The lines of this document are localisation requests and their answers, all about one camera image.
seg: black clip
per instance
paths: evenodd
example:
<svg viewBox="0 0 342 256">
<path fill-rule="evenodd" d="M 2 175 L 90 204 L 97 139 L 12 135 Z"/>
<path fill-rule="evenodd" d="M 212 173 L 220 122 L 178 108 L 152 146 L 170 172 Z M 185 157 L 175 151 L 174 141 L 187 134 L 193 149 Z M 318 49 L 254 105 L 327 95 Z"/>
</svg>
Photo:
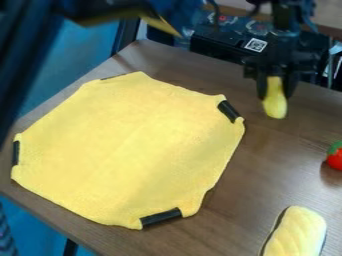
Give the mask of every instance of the black clip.
<svg viewBox="0 0 342 256">
<path fill-rule="evenodd" d="M 20 141 L 16 140 L 13 142 L 12 166 L 19 164 L 19 150 L 20 150 Z"/>
<path fill-rule="evenodd" d="M 140 221 L 141 221 L 141 224 L 143 225 L 143 228 L 145 228 L 146 226 L 156 224 L 165 220 L 177 218 L 177 217 L 182 217 L 182 212 L 179 210 L 179 208 L 174 208 L 166 212 L 157 213 L 157 214 L 140 218 Z"/>
<path fill-rule="evenodd" d="M 235 123 L 236 118 L 240 116 L 240 114 L 226 100 L 221 101 L 220 104 L 218 104 L 217 108 L 223 114 L 225 114 L 232 123 Z"/>
</svg>

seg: yellow object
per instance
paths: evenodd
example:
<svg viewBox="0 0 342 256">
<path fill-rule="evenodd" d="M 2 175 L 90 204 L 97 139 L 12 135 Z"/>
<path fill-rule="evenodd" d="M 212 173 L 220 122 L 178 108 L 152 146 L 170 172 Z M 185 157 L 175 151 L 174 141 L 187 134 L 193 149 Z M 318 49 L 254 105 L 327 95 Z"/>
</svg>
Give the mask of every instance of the yellow object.
<svg viewBox="0 0 342 256">
<path fill-rule="evenodd" d="M 163 30 L 166 33 L 181 37 L 181 34 L 177 32 L 163 17 L 159 16 L 159 19 L 151 18 L 147 15 L 141 15 L 142 18 L 148 25 L 157 29 Z"/>
<path fill-rule="evenodd" d="M 317 213 L 291 206 L 277 220 L 260 256 L 319 256 L 326 236 L 326 222 Z"/>
<path fill-rule="evenodd" d="M 266 97 L 262 101 L 268 116 L 283 119 L 287 113 L 287 100 L 283 92 L 283 84 L 280 77 L 271 76 L 267 78 Z"/>
<path fill-rule="evenodd" d="M 209 96 L 142 72 L 84 84 L 18 134 L 12 179 L 87 219 L 141 229 L 178 207 L 195 214 L 244 133 Z"/>
</svg>

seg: blue wall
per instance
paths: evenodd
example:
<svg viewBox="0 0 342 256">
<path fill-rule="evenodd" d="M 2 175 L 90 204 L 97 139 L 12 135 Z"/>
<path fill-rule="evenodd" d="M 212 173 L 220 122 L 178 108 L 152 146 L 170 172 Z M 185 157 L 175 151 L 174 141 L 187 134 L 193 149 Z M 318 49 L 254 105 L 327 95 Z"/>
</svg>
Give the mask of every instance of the blue wall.
<svg viewBox="0 0 342 256">
<path fill-rule="evenodd" d="M 44 67 L 30 91 L 20 115 L 89 72 L 110 57 L 118 23 L 83 28 L 65 21 Z M 2 198 L 19 254 L 23 256 L 61 256 L 66 238 L 37 218 Z M 80 248 L 78 256 L 93 255 Z"/>
</svg>

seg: table surface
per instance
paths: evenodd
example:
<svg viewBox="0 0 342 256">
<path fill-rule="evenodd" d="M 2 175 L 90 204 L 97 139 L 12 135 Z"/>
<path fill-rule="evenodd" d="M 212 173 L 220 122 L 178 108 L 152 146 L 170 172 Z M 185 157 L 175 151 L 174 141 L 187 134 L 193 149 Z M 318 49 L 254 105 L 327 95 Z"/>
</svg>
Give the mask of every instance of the table surface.
<svg viewBox="0 0 342 256">
<path fill-rule="evenodd" d="M 246 134 L 219 182 L 193 217 L 143 231 L 93 223 L 10 181 L 12 137 L 86 81 L 142 70 L 206 94 L 224 94 L 246 119 Z M 325 256 L 342 254 L 342 172 L 323 161 L 342 138 L 342 94 L 300 84 L 285 120 L 265 116 L 255 84 L 241 66 L 150 41 L 138 41 L 21 118 L 0 154 L 3 195 L 102 255 L 257 255 L 278 214 L 289 205 L 325 217 Z"/>
<path fill-rule="evenodd" d="M 223 6 L 222 11 L 230 15 L 246 15 L 246 11 L 253 9 L 253 5 L 246 0 L 216 0 Z M 313 22 L 318 25 L 321 33 L 342 40 L 342 1 L 341 0 L 316 0 L 317 7 Z M 262 6 L 262 14 L 271 13 L 270 5 Z M 265 15 L 259 15 L 258 19 L 265 19 Z"/>
</svg>

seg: red strawberry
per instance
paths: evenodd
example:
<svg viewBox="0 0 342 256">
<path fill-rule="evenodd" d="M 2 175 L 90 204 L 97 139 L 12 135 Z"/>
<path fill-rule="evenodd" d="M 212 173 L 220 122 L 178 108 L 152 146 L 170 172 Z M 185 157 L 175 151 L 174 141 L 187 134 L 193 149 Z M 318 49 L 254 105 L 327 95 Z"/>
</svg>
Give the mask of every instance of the red strawberry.
<svg viewBox="0 0 342 256">
<path fill-rule="evenodd" d="M 337 141 L 330 146 L 327 163 L 331 168 L 342 171 L 342 141 Z"/>
</svg>

